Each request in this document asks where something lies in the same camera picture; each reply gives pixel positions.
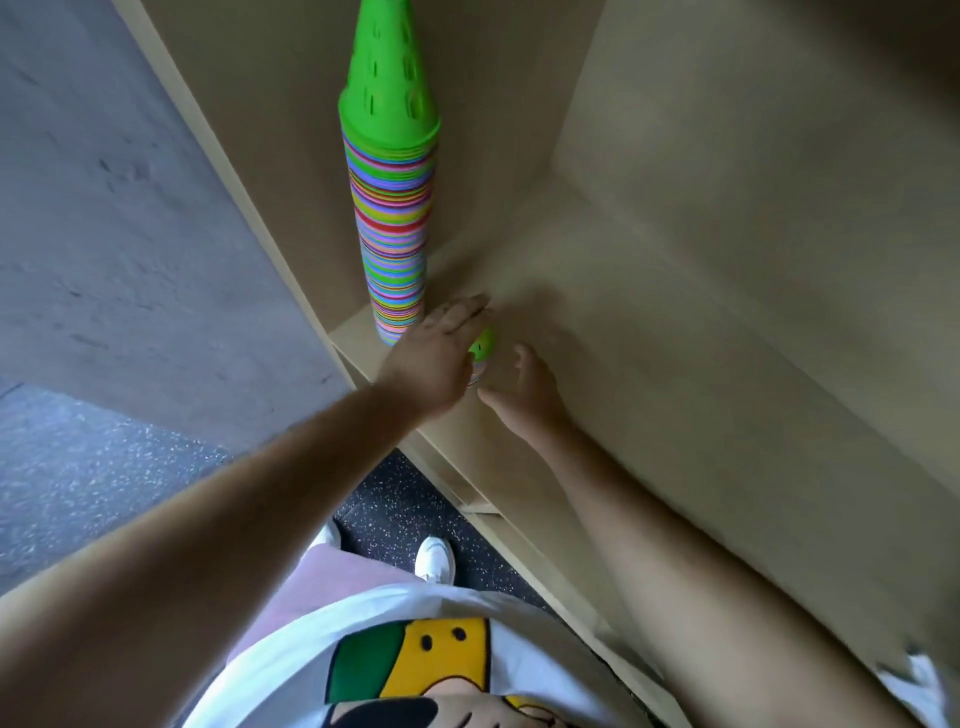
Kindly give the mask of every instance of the left arm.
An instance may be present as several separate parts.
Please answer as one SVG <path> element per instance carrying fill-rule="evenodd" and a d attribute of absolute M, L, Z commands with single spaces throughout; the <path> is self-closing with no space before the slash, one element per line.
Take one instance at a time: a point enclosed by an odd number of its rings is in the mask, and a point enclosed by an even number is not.
<path fill-rule="evenodd" d="M 333 510 L 465 392 L 486 297 L 443 306 L 377 380 L 0 598 L 10 725 L 166 725 Z"/>

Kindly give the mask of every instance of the pink shorts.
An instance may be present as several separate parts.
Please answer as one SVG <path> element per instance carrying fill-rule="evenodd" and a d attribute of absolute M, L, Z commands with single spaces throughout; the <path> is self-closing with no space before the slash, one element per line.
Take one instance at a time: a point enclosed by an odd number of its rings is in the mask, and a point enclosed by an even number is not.
<path fill-rule="evenodd" d="M 406 583 L 423 582 L 409 571 L 380 561 L 365 559 L 324 544 L 311 546 L 247 633 L 230 651 L 227 662 L 280 627 L 327 604 L 374 587 Z"/>

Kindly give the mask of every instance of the hand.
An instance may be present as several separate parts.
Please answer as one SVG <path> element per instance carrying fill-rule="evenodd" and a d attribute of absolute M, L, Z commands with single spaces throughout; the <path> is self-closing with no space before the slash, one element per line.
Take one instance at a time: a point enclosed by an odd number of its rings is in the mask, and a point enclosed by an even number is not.
<path fill-rule="evenodd" d="M 504 425 L 536 448 L 544 438 L 575 425 L 546 362 L 529 344 L 517 344 L 515 350 L 516 367 L 520 369 L 516 391 L 481 387 L 478 394 Z"/>
<path fill-rule="evenodd" d="M 442 415 L 467 390 L 473 370 L 468 349 L 490 322 L 481 294 L 436 308 L 394 344 L 374 386 L 398 398 L 423 422 Z"/>

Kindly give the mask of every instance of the gray concrete wall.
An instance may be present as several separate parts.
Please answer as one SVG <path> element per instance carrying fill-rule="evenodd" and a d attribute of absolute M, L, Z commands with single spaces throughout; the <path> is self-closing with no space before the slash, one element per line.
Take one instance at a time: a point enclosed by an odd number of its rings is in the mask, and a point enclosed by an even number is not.
<path fill-rule="evenodd" d="M 347 390 L 109 0 L 0 0 L 0 373 L 233 450 Z"/>

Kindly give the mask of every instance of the right arm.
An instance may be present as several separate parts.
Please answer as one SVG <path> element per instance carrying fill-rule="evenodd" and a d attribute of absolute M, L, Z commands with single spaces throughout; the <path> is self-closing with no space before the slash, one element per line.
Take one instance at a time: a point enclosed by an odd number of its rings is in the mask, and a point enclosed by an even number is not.
<path fill-rule="evenodd" d="M 823 625 L 580 430 L 546 364 L 517 351 L 517 391 L 481 399 L 560 481 L 691 723 L 917 728 Z"/>

